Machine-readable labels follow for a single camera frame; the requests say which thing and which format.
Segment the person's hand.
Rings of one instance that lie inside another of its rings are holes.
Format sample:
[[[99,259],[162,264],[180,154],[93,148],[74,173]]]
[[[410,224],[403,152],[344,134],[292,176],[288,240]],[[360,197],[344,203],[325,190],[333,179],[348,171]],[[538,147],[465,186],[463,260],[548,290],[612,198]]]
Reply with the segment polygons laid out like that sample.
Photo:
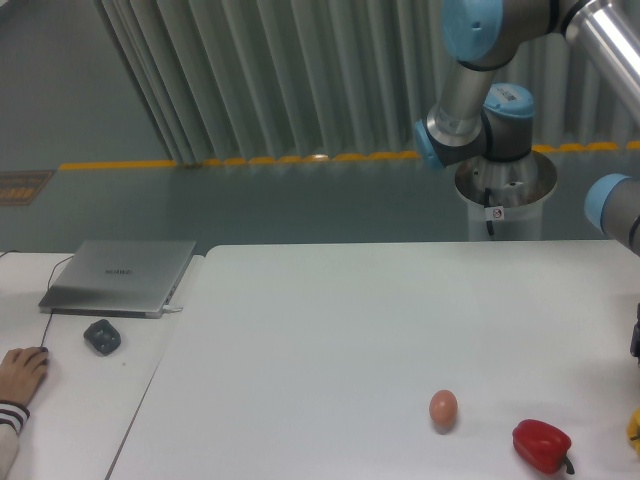
[[[48,375],[47,367],[35,369],[32,358],[41,347],[9,350],[1,361],[1,401],[15,402],[28,407]]]

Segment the striped sleeve forearm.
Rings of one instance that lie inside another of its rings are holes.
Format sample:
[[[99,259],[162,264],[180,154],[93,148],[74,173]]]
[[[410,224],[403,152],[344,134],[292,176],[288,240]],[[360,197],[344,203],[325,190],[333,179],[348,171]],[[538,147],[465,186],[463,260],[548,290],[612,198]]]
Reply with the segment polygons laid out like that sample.
[[[27,407],[1,401],[1,478],[5,479],[19,451],[20,433],[30,418]]]

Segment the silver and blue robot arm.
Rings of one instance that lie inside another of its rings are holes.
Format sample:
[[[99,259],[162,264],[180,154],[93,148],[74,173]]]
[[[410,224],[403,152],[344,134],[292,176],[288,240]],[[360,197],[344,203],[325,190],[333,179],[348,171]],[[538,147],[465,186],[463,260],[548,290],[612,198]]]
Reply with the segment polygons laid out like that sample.
[[[432,167],[455,167],[471,240],[537,240],[557,171],[533,149],[532,94],[495,74],[523,43],[558,34],[637,112],[639,36],[611,1],[448,1],[441,24],[453,64],[415,124],[418,152]]]

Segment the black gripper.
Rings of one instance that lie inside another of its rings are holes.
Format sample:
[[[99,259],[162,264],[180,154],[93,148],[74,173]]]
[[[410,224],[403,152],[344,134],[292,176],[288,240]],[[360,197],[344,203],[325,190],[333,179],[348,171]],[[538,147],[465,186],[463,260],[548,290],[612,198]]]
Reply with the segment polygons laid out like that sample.
[[[630,343],[630,354],[632,356],[640,355],[640,307],[637,308],[636,317],[637,319],[633,327],[631,343]]]

